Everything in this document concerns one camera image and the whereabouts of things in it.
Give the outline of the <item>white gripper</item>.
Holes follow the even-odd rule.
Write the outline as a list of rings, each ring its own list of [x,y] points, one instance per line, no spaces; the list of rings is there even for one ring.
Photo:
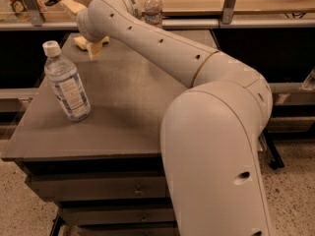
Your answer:
[[[70,17],[76,16],[76,23],[80,34],[88,41],[86,47],[89,56],[95,60],[102,49],[102,34],[92,25],[86,6],[74,0],[62,0],[61,4]]]

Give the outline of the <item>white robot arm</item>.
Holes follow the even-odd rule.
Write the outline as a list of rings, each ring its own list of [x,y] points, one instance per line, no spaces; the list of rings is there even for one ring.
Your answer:
[[[138,0],[66,9],[87,41],[117,39],[187,88],[160,128],[180,236],[275,236],[258,160],[273,107],[265,78],[213,47],[141,21]]]

